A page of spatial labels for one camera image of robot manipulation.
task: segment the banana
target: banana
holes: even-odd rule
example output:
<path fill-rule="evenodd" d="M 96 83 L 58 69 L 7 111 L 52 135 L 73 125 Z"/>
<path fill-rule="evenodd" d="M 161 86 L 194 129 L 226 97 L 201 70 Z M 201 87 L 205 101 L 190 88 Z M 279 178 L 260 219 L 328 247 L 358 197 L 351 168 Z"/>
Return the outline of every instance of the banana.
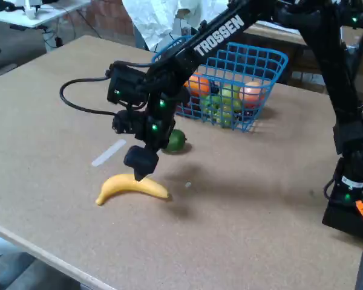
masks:
<path fill-rule="evenodd" d="M 110 177 L 103 183 L 101 193 L 96 200 L 97 205 L 103 205 L 112 195 L 121 191 L 143 192 L 156 198 L 168 199 L 168 191 L 164 186 L 144 178 L 140 182 L 134 179 L 133 174 L 119 174 Z"/>

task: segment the green lime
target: green lime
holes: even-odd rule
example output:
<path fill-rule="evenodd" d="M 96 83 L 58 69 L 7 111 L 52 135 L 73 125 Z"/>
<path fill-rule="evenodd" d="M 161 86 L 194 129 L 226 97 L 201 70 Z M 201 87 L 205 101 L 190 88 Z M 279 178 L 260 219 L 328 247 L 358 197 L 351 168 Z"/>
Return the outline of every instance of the green lime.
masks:
<path fill-rule="evenodd" d="M 169 143 L 166 150 L 169 152 L 178 152 L 184 148 L 186 140 L 186 135 L 183 131 L 174 129 L 169 136 Z"/>

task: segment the cable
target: cable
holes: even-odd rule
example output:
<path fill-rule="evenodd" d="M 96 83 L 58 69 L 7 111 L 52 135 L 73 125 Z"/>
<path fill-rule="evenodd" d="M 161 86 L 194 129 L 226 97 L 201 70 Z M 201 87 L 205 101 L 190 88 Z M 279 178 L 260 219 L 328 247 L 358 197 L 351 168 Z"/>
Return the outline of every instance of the cable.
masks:
<path fill-rule="evenodd" d="M 97 34 L 97 36 L 102 39 L 102 37 L 101 37 L 101 35 L 99 35 L 98 31 L 93 26 L 91 26 L 91 24 L 87 21 L 87 19 L 81 14 L 81 12 L 79 12 L 79 10 L 77 10 L 77 13 L 86 22 L 86 24 Z"/>
<path fill-rule="evenodd" d="M 50 8 L 43 8 L 43 7 L 41 7 L 40 9 L 43 9 L 43 10 L 59 10 L 59 9 L 65 10 L 66 11 L 66 14 L 70 18 L 71 27 L 73 29 L 73 40 L 75 40 L 75 38 L 77 38 L 77 31 L 75 30 L 75 25 L 74 25 L 73 18 L 71 17 L 70 12 L 67 11 L 67 9 L 65 7 L 63 7 L 63 6 L 59 6 L 58 8 L 56 8 L 56 7 L 50 7 Z"/>
<path fill-rule="evenodd" d="M 44 40 L 44 43 L 47 44 L 50 48 L 58 48 L 58 47 L 53 47 L 52 45 L 50 45 L 47 40 L 43 39 Z"/>
<path fill-rule="evenodd" d="M 77 110 L 80 110 L 82 112 L 86 112 L 86 113 L 91 113 L 91 114 L 98 114 L 98 115 L 110 115 L 110 116 L 115 116 L 116 114 L 113 112 L 108 112 L 108 111 L 98 111 L 98 110 L 93 110 L 93 109 L 87 109 L 78 105 L 73 104 L 72 102 L 68 101 L 65 96 L 64 96 L 64 90 L 65 88 L 67 88 L 68 86 L 72 85 L 73 83 L 87 83 L 87 82 L 102 82 L 104 80 L 108 80 L 110 79 L 110 77 L 106 76 L 106 77 L 98 77 L 98 78 L 88 78 L 88 79 L 76 79 L 76 80 L 70 80 L 69 82 L 66 82 L 59 90 L 59 96 L 62 99 L 62 101 Z"/>

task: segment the blue basket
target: blue basket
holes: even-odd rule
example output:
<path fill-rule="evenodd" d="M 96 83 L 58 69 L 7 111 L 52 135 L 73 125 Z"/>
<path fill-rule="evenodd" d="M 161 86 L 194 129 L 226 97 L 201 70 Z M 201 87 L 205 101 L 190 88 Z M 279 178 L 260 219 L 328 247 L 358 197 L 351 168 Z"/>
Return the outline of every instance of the blue basket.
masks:
<path fill-rule="evenodd" d="M 189 38 L 174 40 L 152 61 Z M 230 42 L 227 50 L 219 50 L 216 57 L 208 58 L 186 82 L 191 99 L 188 104 L 178 105 L 176 114 L 248 131 L 287 63 L 288 57 L 280 51 Z"/>

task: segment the desk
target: desk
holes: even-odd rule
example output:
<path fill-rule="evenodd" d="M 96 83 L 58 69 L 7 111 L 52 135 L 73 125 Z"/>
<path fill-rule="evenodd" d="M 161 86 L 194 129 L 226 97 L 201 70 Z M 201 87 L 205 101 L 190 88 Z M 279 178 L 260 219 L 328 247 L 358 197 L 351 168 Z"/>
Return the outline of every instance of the desk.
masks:
<path fill-rule="evenodd" d="M 245 30 L 245 33 L 306 46 L 303 37 L 299 34 L 289 33 L 263 25 L 255 24 Z M 354 30 L 350 27 L 343 27 L 343 40 L 347 45 L 356 45 L 362 34 L 363 29 L 361 28 Z"/>
<path fill-rule="evenodd" d="M 116 135 L 111 117 L 64 105 L 58 90 L 151 56 L 86 36 L 0 77 L 0 236 L 94 289 L 352 290 L 362 244 L 321 223 L 338 160 L 326 95 L 277 84 L 249 133 L 176 117 L 192 151 L 162 153 L 152 176 L 174 200 L 95 205 L 107 178 L 132 172 L 123 158 L 140 143 Z M 119 110 L 107 87 L 66 94 Z M 93 167 L 119 139 L 127 145 Z"/>
<path fill-rule="evenodd" d="M 13 12 L 0 12 L 0 21 L 8 24 L 19 25 L 27 28 L 37 28 L 46 25 L 63 15 L 78 10 L 86 5 L 90 5 L 90 0 L 59 0 L 57 3 L 43 5 L 36 15 L 36 19 L 29 19 L 22 10 Z M 53 30 L 46 25 L 47 33 L 43 34 L 47 51 L 55 46 Z"/>

